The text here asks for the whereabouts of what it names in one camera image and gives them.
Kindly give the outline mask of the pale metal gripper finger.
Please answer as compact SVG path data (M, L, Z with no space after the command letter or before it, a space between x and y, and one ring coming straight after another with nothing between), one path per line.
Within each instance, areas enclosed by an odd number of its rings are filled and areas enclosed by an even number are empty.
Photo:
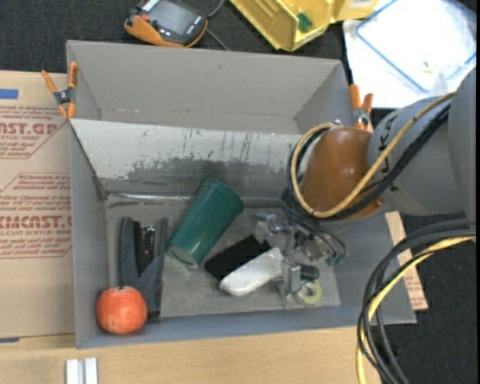
M258 242L274 243L282 234L283 227L277 223L276 214L258 212L254 215L253 236Z
M282 305L288 307L290 297L300 287L301 265L292 258L284 258L282 261L282 278L278 280L278 292Z

